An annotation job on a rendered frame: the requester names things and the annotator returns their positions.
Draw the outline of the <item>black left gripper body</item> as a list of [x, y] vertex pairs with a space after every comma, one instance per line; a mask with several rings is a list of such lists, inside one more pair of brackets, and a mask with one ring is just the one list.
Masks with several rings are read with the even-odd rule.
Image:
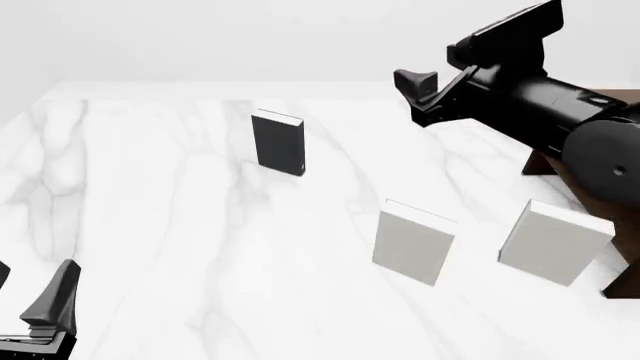
[[0, 335], [0, 360], [69, 360], [77, 341], [74, 335], [55, 329], [37, 333]]

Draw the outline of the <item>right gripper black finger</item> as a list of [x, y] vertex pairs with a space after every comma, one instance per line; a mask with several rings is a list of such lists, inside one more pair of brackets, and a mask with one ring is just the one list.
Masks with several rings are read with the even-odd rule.
[[416, 106], [428, 104], [438, 94], [438, 73], [415, 73], [398, 69], [393, 73], [394, 84], [401, 95]]

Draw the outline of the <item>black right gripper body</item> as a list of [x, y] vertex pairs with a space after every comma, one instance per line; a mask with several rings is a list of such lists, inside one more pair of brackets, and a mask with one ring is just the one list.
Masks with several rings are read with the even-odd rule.
[[477, 70], [477, 65], [466, 68], [438, 91], [438, 94], [428, 104], [424, 106], [410, 104], [412, 121], [426, 128], [439, 122], [461, 119], [461, 112], [456, 110], [457, 98]]

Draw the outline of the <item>thin pale grey book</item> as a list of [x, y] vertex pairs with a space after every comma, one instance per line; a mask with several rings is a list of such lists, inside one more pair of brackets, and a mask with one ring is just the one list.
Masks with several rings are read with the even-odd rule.
[[385, 200], [379, 212], [372, 261], [433, 286], [457, 228], [456, 221], [395, 200]]

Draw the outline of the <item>black book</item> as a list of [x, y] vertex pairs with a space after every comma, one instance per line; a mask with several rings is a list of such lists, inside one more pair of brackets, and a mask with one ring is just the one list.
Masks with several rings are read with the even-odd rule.
[[251, 121], [258, 164], [302, 176], [306, 171], [304, 120], [258, 109]]

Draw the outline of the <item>thick pale grey book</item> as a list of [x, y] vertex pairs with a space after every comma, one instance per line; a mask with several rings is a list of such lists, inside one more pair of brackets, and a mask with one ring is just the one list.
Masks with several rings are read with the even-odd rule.
[[614, 236], [612, 221], [531, 199], [498, 262], [568, 287]]

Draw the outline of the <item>dark brown wooden shelf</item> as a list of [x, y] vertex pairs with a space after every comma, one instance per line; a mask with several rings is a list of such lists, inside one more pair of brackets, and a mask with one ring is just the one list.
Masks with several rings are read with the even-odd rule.
[[523, 173], [557, 173], [590, 215], [613, 222], [628, 266], [603, 294], [640, 299], [640, 91], [546, 85], [524, 98], [542, 119]]

